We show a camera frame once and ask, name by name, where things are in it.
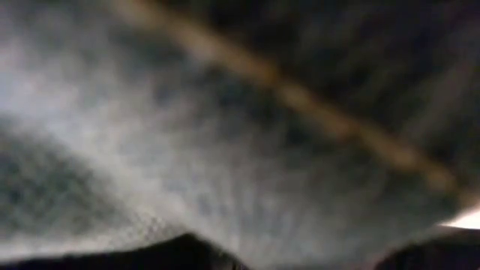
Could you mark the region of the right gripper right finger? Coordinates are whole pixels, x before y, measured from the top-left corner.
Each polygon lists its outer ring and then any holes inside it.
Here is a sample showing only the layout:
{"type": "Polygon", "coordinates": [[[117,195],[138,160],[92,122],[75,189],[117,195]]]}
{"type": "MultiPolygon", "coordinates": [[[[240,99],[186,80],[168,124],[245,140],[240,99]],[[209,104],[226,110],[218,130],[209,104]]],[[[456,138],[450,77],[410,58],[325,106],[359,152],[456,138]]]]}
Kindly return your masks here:
{"type": "Polygon", "coordinates": [[[442,238],[392,253],[373,269],[479,270],[479,230],[449,228],[442,238]]]}

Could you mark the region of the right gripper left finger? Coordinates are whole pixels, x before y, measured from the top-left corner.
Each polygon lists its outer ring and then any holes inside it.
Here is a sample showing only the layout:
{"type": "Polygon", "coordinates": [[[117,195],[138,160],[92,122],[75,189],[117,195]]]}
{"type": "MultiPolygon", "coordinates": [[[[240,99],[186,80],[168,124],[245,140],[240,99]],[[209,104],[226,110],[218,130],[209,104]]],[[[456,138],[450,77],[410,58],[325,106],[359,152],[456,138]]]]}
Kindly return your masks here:
{"type": "Polygon", "coordinates": [[[192,235],[137,250],[22,259],[1,270],[242,270],[247,267],[192,235]]]}

